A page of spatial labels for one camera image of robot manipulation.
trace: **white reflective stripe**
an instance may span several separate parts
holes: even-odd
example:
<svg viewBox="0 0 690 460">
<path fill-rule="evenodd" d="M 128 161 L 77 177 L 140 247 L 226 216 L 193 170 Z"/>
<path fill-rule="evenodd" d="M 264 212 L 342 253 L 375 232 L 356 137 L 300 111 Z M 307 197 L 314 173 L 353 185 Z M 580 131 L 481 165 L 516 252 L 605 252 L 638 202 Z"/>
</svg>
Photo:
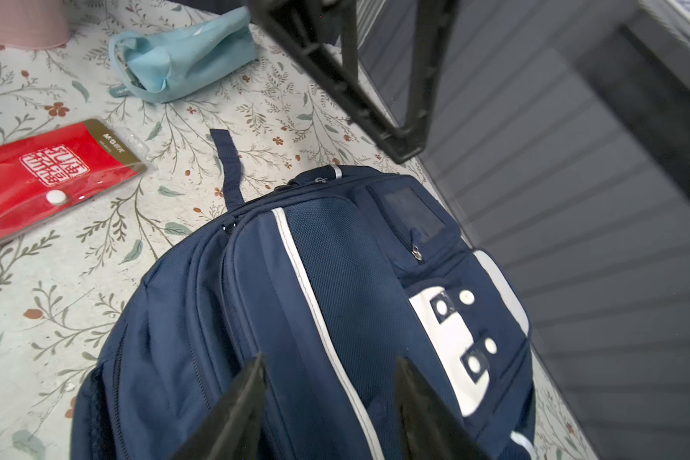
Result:
<svg viewBox="0 0 690 460">
<path fill-rule="evenodd" d="M 511 441 L 514 441 L 516 444 L 524 447 L 524 449 L 526 449 L 526 451 L 529 453 L 529 456 L 532 458 L 532 460 L 536 458 L 534 446 L 531 444 L 529 439 L 527 439 L 527 437 L 525 437 L 523 434 L 519 433 L 518 431 L 512 431 Z"/>
<path fill-rule="evenodd" d="M 491 281 L 493 281 L 494 286 L 498 289 L 498 293 L 501 294 L 503 303 L 506 304 L 506 308 L 508 308 L 514 316 L 516 322 L 519 323 L 519 327 L 524 331 L 524 335 L 529 336 L 529 318 L 527 317 L 527 312 L 516 297 L 514 290 L 508 285 L 508 281 L 506 281 L 506 278 L 503 276 L 503 273 L 501 273 L 496 262 L 493 262 L 491 256 L 483 251 L 474 251 L 473 255 L 478 259 L 483 269 L 486 270 L 488 276 L 491 277 Z"/>
<path fill-rule="evenodd" d="M 335 170 L 335 179 L 339 179 L 339 178 L 343 177 L 343 170 L 340 169 L 340 166 L 337 166 L 337 165 L 330 165 L 330 166 L 332 167 L 332 169 Z"/>
<path fill-rule="evenodd" d="M 451 314 L 442 323 L 437 320 L 431 300 L 442 291 L 444 288 L 441 286 L 426 288 L 409 299 L 409 303 L 414 308 L 416 317 L 422 323 L 437 353 L 437 358 L 447 374 L 447 380 L 450 381 L 452 391 L 455 392 L 455 399 L 458 400 L 460 413 L 463 417 L 468 417 L 478 409 L 486 396 L 490 377 L 485 371 L 478 381 L 474 382 L 465 370 L 465 364 L 460 360 L 473 345 L 473 335 L 460 313 Z"/>
<path fill-rule="evenodd" d="M 345 373 L 342 363 L 340 363 L 340 358 L 338 357 L 335 347 L 332 345 L 332 340 L 330 338 L 330 333 L 327 332 L 327 324 L 324 322 L 322 317 L 322 312 L 319 309 L 319 304 L 317 303 L 317 298 L 314 295 L 314 290 L 309 282 L 309 277 L 307 276 L 307 271 L 304 269 L 304 264 L 302 263 L 302 258 L 299 257 L 299 251 L 296 249 L 294 244 L 294 238 L 291 236 L 291 229 L 289 229 L 289 224 L 286 221 L 286 214 L 284 209 L 277 207 L 271 210 L 276 218 L 276 225 L 279 228 L 279 234 L 281 235 L 281 240 L 284 243 L 286 253 L 289 256 L 289 261 L 294 267 L 294 273 L 296 274 L 296 279 L 299 281 L 299 287 L 302 289 L 304 298 L 307 299 L 307 304 L 309 305 L 309 311 L 312 313 L 312 319 L 314 319 L 314 324 L 317 326 L 317 332 L 319 333 L 319 339 L 322 341 L 324 351 L 327 357 L 330 359 L 330 364 L 335 370 L 335 373 L 340 380 L 340 385 L 342 385 L 350 400 L 350 405 L 352 406 L 355 416 L 358 418 L 360 423 L 360 428 L 363 430 L 363 434 L 366 436 L 366 441 L 368 442 L 368 448 L 371 451 L 371 457 L 374 460 L 383 460 L 383 452 L 381 451 L 381 444 L 378 441 L 378 435 L 376 434 L 375 428 L 371 423 L 371 418 L 368 416 L 368 411 L 363 405 L 363 401 L 360 400 L 358 392 L 355 391 L 350 379 Z"/>
</svg>

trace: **small tag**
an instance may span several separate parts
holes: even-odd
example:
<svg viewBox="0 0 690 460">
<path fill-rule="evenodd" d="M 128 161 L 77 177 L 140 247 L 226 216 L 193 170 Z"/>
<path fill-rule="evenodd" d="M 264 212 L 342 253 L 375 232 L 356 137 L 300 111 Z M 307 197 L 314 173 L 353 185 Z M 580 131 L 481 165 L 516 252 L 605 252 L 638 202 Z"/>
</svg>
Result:
<svg viewBox="0 0 690 460">
<path fill-rule="evenodd" d="M 125 85 L 111 86 L 108 90 L 112 97 L 123 97 L 130 94 L 130 90 Z"/>
</svg>

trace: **zipper pull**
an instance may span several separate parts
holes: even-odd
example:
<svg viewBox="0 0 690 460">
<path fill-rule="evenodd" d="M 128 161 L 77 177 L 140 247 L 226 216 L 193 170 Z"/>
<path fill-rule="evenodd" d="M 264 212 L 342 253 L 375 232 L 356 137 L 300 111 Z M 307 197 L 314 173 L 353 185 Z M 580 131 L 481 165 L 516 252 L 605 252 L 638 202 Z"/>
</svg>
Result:
<svg viewBox="0 0 690 460">
<path fill-rule="evenodd" d="M 419 252 L 419 244 L 422 243 L 422 235 L 416 228 L 411 229 L 411 254 L 419 263 L 424 263 L 424 257 Z"/>
<path fill-rule="evenodd" d="M 236 221 L 238 220 L 238 217 L 235 215 L 227 216 L 223 221 L 222 221 L 222 230 L 225 230 L 227 234 L 231 234 L 232 230 L 235 228 L 235 224 L 237 223 Z"/>
</svg>

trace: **pink cup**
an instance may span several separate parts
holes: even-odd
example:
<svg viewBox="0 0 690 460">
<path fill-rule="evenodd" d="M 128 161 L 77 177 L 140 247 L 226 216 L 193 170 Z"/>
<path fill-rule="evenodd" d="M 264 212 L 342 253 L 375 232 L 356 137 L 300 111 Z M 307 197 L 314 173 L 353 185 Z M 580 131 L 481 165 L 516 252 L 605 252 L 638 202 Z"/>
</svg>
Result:
<svg viewBox="0 0 690 460">
<path fill-rule="evenodd" d="M 71 38 L 62 0 L 0 0 L 0 43 L 47 49 Z"/>
</svg>

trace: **front pocket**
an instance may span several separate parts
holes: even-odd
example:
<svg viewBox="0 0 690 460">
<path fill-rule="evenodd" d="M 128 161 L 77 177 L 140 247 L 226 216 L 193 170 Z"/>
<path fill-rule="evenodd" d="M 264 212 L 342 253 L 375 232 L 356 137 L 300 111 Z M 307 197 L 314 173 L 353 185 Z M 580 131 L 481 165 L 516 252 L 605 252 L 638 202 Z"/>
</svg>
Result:
<svg viewBox="0 0 690 460">
<path fill-rule="evenodd" d="M 457 222 L 412 176 L 356 189 L 352 199 L 400 277 L 432 268 L 460 239 Z"/>
</svg>

